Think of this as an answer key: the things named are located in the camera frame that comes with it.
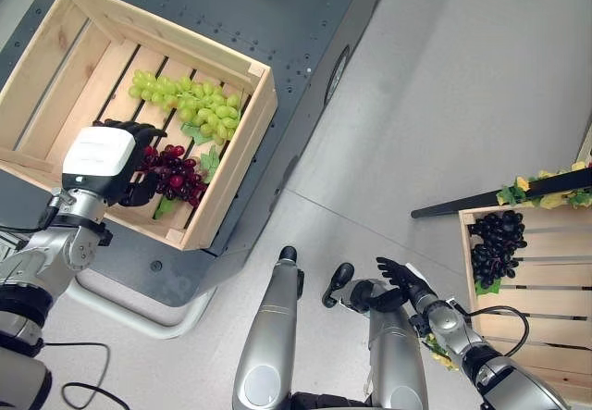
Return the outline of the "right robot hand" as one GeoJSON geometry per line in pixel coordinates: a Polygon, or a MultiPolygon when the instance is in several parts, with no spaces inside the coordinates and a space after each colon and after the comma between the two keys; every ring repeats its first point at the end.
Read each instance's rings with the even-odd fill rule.
{"type": "Polygon", "coordinates": [[[416,309],[418,302],[426,295],[436,295],[428,283],[417,276],[410,268],[398,262],[379,256],[377,267],[384,279],[393,289],[386,290],[378,296],[372,296],[376,286],[371,280],[360,281],[351,291],[350,302],[359,312],[370,309],[380,313],[391,313],[410,302],[416,309]]]}

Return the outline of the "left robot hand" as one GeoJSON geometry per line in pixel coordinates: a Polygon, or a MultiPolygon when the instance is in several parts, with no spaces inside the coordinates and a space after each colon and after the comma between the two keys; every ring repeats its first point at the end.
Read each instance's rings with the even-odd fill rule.
{"type": "Polygon", "coordinates": [[[154,196],[156,182],[131,179],[156,137],[167,133],[149,123],[106,119],[80,130],[63,160],[61,184],[92,192],[112,206],[141,206],[154,196]]]}

